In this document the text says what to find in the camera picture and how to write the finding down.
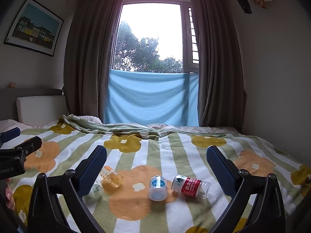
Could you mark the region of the person's left hand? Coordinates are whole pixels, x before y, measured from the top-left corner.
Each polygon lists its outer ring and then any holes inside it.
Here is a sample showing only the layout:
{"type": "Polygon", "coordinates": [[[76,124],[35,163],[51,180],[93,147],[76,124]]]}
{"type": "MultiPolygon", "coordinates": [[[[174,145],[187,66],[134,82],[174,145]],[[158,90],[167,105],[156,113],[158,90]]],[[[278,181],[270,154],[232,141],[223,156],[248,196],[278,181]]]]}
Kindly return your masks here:
{"type": "Polygon", "coordinates": [[[6,205],[7,205],[8,209],[14,210],[15,209],[15,201],[13,198],[12,189],[8,185],[8,183],[10,182],[10,178],[5,179],[5,181],[6,181],[6,188],[5,188],[6,205]]]}

